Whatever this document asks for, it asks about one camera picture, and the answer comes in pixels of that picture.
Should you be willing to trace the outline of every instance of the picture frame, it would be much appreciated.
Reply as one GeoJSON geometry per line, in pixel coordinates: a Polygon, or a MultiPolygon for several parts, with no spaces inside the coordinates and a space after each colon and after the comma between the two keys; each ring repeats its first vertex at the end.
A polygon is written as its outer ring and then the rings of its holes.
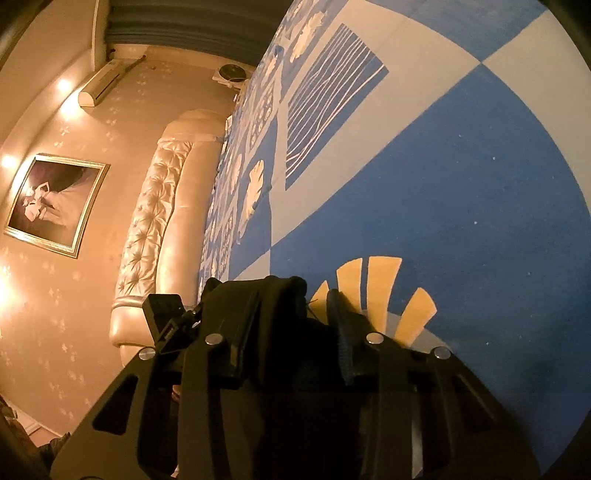
{"type": "Polygon", "coordinates": [[[5,234],[77,258],[110,165],[37,154],[12,203],[5,234]]]}

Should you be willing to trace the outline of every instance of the metal screw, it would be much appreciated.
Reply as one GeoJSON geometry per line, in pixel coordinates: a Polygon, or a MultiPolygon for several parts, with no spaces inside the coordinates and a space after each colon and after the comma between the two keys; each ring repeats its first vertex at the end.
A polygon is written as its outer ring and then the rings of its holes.
{"type": "Polygon", "coordinates": [[[220,333],[210,333],[205,337],[205,343],[208,345],[219,345],[223,342],[223,335],[220,333]]]}
{"type": "Polygon", "coordinates": [[[433,355],[439,360],[448,360],[452,357],[452,353],[449,351],[449,348],[444,346],[438,346],[433,349],[433,355]]]}
{"type": "Polygon", "coordinates": [[[139,358],[140,360],[152,360],[156,356],[156,350],[154,348],[147,346],[146,348],[142,348],[139,351],[139,358]]]}
{"type": "Polygon", "coordinates": [[[378,332],[368,333],[365,339],[372,345],[379,345],[384,341],[384,336],[378,332]]]}

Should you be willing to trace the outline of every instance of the air conditioner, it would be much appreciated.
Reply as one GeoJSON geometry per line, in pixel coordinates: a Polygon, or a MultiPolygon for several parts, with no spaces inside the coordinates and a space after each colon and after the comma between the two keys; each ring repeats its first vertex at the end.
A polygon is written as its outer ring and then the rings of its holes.
{"type": "Polygon", "coordinates": [[[131,64],[129,60],[111,60],[82,87],[78,94],[78,105],[97,106],[117,85],[121,77],[143,60],[145,56],[131,64]]]}

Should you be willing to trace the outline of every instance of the tufted headboard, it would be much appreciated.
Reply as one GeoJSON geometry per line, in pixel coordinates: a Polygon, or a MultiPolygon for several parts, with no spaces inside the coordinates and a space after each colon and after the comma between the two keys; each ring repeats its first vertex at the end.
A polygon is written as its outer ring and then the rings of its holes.
{"type": "Polygon", "coordinates": [[[184,113],[170,123],[146,174],[135,206],[115,287],[111,341],[124,362],[153,340],[141,306],[150,293],[197,299],[207,206],[225,131],[211,111],[184,113]]]}

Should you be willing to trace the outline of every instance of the blue and white bedspread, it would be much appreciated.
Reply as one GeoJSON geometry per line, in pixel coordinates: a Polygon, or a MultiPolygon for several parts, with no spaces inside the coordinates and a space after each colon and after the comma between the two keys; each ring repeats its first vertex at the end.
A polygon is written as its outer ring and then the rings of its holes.
{"type": "Polygon", "coordinates": [[[545,469],[591,407],[590,124],[536,0],[298,0],[232,118],[201,282],[300,275],[319,318],[338,286],[445,343],[545,469]]]}

